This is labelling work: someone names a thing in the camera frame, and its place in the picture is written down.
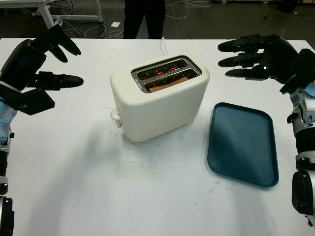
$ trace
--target blue tray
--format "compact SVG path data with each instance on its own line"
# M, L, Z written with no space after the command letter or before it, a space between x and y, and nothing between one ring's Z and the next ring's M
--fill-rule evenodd
M228 103L214 107L208 164L211 170L264 187L279 181L275 135L265 112Z

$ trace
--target table surface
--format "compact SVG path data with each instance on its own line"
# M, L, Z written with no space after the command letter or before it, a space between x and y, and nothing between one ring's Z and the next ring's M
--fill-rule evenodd
M0 68L21 39L0 40ZM56 107L11 127L7 176L16 236L314 235L291 204L295 139L286 123L288 95L273 80L225 77L217 50L224 40L166 40L169 53L187 53L211 78L193 123L141 143L129 141L110 118L110 75L160 56L158 40L74 39L81 56L68 63L50 53L41 71L84 78L78 88L49 91ZM299 51L311 48L291 41ZM215 104L259 109L274 122L279 183L259 188L219 176L207 166L208 128Z

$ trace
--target person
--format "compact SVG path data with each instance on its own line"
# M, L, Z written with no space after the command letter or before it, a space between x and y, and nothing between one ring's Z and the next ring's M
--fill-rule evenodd
M124 38L135 39L145 16L149 39L161 39L165 0L125 0Z

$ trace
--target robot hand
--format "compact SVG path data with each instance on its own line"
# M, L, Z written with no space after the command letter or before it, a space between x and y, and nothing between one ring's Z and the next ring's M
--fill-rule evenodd
M239 52L238 56L219 62L221 67L242 66L252 69L234 69L226 76L245 77L247 80L275 79L284 84L282 93L291 93L297 88L306 88L314 81L315 54L303 49L298 54L284 38L276 35L249 35L228 41L218 46L222 52Z
M33 115L53 108L55 102L45 90L60 90L83 84L83 79L76 76L54 75L52 72L36 74L46 60L47 51L60 61L67 62L59 45L74 55L81 54L74 42L63 33L61 27L55 25L39 38L21 42L0 73L0 236L11 236L14 225L12 199L2 196L8 191L7 158L11 138L14 138L10 128L11 121L18 110ZM25 87L35 89L22 93Z
M46 60L47 51L60 61L67 62L59 45L74 55L81 54L59 25L50 28L37 39L24 40L14 49L0 74L0 97L5 104L15 110L33 115L51 109L55 105L45 90L60 90L83 84L83 79L76 76L54 75L52 72L36 74ZM25 87L36 89L21 93Z
M293 112L287 118L293 124L298 155L292 181L292 204L315 225L315 54L309 49L297 53L282 37L276 35L244 36L218 46L222 52L238 52L236 57L219 62L219 66L242 66L226 76L247 80L272 78L284 84L280 92L289 93Z

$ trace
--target white toaster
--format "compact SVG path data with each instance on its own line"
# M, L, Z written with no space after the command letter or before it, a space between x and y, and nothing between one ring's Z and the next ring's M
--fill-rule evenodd
M166 133L194 120L209 79L205 67L184 55L119 70L110 80L116 104L111 117L135 142Z

